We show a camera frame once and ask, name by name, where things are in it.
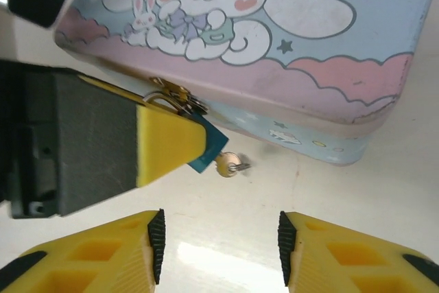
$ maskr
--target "cartoon bunny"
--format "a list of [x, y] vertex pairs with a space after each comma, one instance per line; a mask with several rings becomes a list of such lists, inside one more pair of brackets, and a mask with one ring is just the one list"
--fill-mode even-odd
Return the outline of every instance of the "cartoon bunny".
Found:
[[134, 22], [127, 24], [123, 31], [122, 41], [132, 46], [146, 46], [146, 35], [157, 21], [152, 12], [156, 0], [132, 0]]
[[[190, 60], [222, 58], [246, 65], [268, 52], [271, 31], [247, 16], [264, 10], [285, 33], [326, 38], [348, 29], [355, 17], [341, 0], [156, 0], [158, 23], [147, 44]], [[126, 10], [130, 0], [104, 0], [112, 11]]]

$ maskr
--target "yellow 3d-printed part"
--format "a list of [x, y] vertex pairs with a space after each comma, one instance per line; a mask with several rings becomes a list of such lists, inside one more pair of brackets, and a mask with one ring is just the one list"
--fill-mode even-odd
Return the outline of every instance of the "yellow 3d-printed part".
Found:
[[163, 210], [142, 212], [27, 251], [0, 270], [0, 292], [154, 292], [164, 248]]
[[278, 228], [291, 293], [439, 292], [439, 266], [415, 250], [299, 213]]
[[137, 106], [137, 187], [143, 187], [203, 155], [206, 130], [166, 106], [145, 103], [140, 95], [80, 76], [84, 81], [131, 99]]

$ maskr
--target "black rubber pad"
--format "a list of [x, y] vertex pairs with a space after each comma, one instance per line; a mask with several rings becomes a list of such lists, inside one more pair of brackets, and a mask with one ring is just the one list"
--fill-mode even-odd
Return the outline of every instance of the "black rubber pad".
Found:
[[47, 253], [42, 250], [33, 252], [15, 259], [0, 269], [0, 292], [14, 283], [22, 274], [35, 266], [46, 255]]
[[148, 224], [148, 236], [153, 251], [154, 260], [152, 269], [154, 271], [154, 280], [156, 284], [160, 282], [162, 272], [163, 255], [165, 254], [166, 226], [165, 212], [161, 209], [154, 219]]
[[430, 281], [439, 286], [439, 266], [436, 263], [411, 254], [404, 254], [403, 258]]
[[137, 105], [84, 82], [55, 75], [60, 215], [136, 188]]
[[281, 256], [281, 265], [283, 273], [283, 281], [285, 286], [288, 286], [289, 276], [291, 275], [291, 253], [294, 251], [296, 245], [297, 230], [294, 228], [291, 221], [284, 211], [279, 217], [278, 227], [278, 247], [279, 255]]

